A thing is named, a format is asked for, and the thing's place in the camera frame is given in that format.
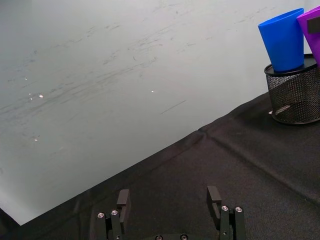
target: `screw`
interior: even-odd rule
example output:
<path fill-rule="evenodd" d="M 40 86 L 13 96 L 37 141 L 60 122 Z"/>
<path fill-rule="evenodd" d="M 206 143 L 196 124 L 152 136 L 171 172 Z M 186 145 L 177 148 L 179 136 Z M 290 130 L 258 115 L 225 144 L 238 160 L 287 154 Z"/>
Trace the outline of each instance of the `screw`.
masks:
<path fill-rule="evenodd" d="M 223 211 L 228 211 L 228 210 L 229 210 L 229 208 L 228 208 L 227 206 L 222 206 L 221 209 L 222 209 Z"/>
<path fill-rule="evenodd" d="M 98 217 L 99 219 L 102 219 L 104 216 L 105 216 L 105 214 L 104 214 L 103 212 L 100 212 L 100 213 L 98 213 L 98 216 L 97 216 L 97 217 Z"/>
<path fill-rule="evenodd" d="M 188 236 L 185 235 L 185 234 L 182 234 L 182 235 L 180 236 L 180 239 L 181 239 L 181 240 L 188 240 Z"/>
<path fill-rule="evenodd" d="M 238 207 L 238 206 L 235 208 L 235 210 L 236 210 L 238 213 L 241 213 L 241 212 L 242 212 L 242 208 L 241 208 L 241 207 Z"/>

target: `blue cup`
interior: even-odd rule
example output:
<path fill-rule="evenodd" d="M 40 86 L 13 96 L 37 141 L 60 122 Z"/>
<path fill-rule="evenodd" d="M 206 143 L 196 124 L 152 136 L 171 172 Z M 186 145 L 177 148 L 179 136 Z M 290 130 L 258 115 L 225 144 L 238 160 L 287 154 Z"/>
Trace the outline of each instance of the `blue cup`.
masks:
<path fill-rule="evenodd" d="M 258 25 L 273 69 L 284 72 L 304 64 L 304 34 L 297 17 L 303 8 L 286 12 Z"/>

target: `black fabric tablecloth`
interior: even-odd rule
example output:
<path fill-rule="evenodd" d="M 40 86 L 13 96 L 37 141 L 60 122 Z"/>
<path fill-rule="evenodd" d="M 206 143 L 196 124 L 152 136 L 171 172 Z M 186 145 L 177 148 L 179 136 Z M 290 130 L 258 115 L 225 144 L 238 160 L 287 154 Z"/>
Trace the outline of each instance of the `black fabric tablecloth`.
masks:
<path fill-rule="evenodd" d="M 131 194 L 127 240 L 173 233 L 217 240 L 208 185 L 245 209 L 249 240 L 319 240 L 320 122 L 284 125 L 270 110 L 267 94 L 245 103 L 1 240 L 95 240 L 97 213 L 112 210 L 121 189 Z"/>

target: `black mesh pencil holder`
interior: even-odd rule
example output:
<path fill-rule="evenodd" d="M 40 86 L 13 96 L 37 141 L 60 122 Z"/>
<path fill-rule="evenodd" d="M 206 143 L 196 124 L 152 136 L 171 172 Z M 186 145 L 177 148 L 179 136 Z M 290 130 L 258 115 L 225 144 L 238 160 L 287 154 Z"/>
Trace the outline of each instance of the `black mesh pencil holder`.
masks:
<path fill-rule="evenodd" d="M 304 64 L 286 72 L 264 69 L 272 104 L 272 117 L 283 124 L 308 124 L 320 120 L 320 69 L 312 54 Z"/>

